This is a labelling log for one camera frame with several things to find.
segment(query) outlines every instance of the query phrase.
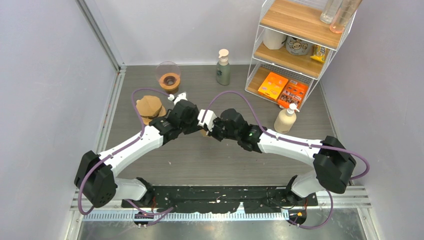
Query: yellow package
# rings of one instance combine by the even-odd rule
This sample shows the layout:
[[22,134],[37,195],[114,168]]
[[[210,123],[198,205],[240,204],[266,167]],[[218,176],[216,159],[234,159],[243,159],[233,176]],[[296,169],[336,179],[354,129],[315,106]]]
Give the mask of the yellow package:
[[326,56],[327,56],[326,53],[327,53],[327,48],[323,46],[315,45],[315,49],[313,50],[313,55],[310,56],[310,58],[320,63],[325,63]]

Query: table surface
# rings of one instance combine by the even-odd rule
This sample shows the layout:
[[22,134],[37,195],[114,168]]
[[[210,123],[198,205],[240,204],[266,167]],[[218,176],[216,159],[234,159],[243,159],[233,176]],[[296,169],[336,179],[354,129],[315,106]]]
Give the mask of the table surface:
[[[187,92],[187,99],[199,109],[205,109],[223,91],[238,91],[250,101],[261,123],[265,127],[274,128],[274,121],[281,109],[275,103],[244,90],[248,65],[232,65],[231,82],[227,86],[216,82],[215,65],[187,65],[180,66],[180,69],[179,93]],[[141,124],[131,105],[131,93],[143,87],[160,89],[155,79],[155,66],[129,66],[119,95],[107,149],[141,130]],[[152,91],[139,92],[136,98],[141,99],[143,95],[160,97],[167,109],[173,106],[164,96]],[[211,107],[217,116],[228,108],[236,109],[246,121],[255,124],[247,104],[237,95],[223,95]],[[297,113],[297,121],[288,135],[305,139],[333,136],[318,86]],[[196,132],[182,134],[178,139],[147,153],[124,169],[119,177],[141,177],[153,185],[285,185],[294,175],[310,170],[312,167],[300,161],[276,154],[248,152],[235,141],[219,142]]]

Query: orange box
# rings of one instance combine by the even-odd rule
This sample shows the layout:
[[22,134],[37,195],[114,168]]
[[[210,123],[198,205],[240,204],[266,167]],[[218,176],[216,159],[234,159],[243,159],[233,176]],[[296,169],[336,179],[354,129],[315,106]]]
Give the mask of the orange box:
[[270,72],[262,82],[262,85],[260,85],[257,92],[264,97],[277,101],[288,81],[289,80],[287,78],[274,72]]
[[296,104],[299,107],[307,90],[308,86],[306,84],[291,79],[283,89],[277,102],[285,109],[289,108],[290,104]]

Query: white wall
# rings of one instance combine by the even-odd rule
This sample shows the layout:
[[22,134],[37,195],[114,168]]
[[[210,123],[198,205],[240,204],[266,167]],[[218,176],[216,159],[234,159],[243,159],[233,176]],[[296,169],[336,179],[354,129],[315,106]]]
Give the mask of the white wall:
[[250,63],[264,0],[95,0],[126,65]]
[[57,240],[116,74],[74,0],[3,0],[0,29],[0,239]]
[[421,0],[363,1],[322,78],[339,138],[370,161],[359,182],[390,240],[423,233],[423,10]]

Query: white pump head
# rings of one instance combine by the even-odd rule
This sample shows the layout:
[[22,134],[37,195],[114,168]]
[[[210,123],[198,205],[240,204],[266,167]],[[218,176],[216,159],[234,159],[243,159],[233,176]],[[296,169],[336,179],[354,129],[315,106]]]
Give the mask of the white pump head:
[[289,115],[292,115],[292,114],[295,113],[295,111],[300,112],[299,109],[298,109],[298,106],[296,104],[294,104],[294,103],[290,103],[290,105],[287,108],[287,113]]
[[219,50],[219,64],[220,65],[227,65],[228,64],[228,54],[230,52],[227,49],[221,49]]

